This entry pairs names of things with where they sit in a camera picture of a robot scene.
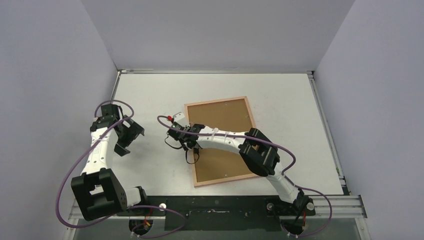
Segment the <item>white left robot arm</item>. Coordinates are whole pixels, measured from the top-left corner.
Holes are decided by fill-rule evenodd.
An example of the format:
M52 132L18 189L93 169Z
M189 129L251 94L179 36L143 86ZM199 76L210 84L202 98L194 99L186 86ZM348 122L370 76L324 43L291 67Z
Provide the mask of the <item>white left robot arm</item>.
M145 129L122 107L108 103L100 106L101 116L90 127L91 146L86 164L79 176L71 179L71 189L83 218L94 221L131 209L136 215L149 210L149 201L141 186L124 189L112 170L114 155L123 157L128 146Z

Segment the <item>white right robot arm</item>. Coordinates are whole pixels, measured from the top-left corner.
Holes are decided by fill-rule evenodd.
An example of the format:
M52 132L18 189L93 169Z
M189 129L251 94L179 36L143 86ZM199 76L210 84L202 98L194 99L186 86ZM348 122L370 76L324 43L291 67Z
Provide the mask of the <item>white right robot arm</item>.
M286 169L280 165L279 147L257 128L230 132L203 124L183 126L174 122L167 135L185 150L216 149L240 155L253 174L266 178L273 186L286 213L315 215L313 200L287 179Z

